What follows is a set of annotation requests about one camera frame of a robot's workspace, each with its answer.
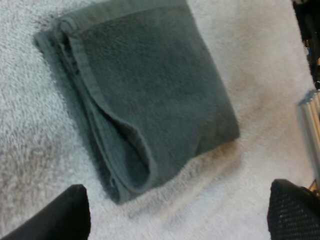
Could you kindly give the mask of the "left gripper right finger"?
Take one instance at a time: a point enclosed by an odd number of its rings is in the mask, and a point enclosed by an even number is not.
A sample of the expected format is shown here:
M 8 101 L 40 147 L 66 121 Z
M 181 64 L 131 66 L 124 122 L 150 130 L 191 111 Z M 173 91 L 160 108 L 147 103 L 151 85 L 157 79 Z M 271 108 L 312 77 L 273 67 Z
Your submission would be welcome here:
M 318 240 L 320 198 L 305 187 L 276 179 L 270 187 L 267 224 L 272 240 Z

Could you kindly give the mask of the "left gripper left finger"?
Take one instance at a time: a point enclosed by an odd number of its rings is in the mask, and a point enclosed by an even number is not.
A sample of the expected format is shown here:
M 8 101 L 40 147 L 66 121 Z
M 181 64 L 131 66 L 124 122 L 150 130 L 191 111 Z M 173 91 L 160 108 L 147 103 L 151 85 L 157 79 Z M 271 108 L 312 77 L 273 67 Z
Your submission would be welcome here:
M 90 231 L 87 189 L 82 184 L 74 184 L 3 239 L 87 240 Z

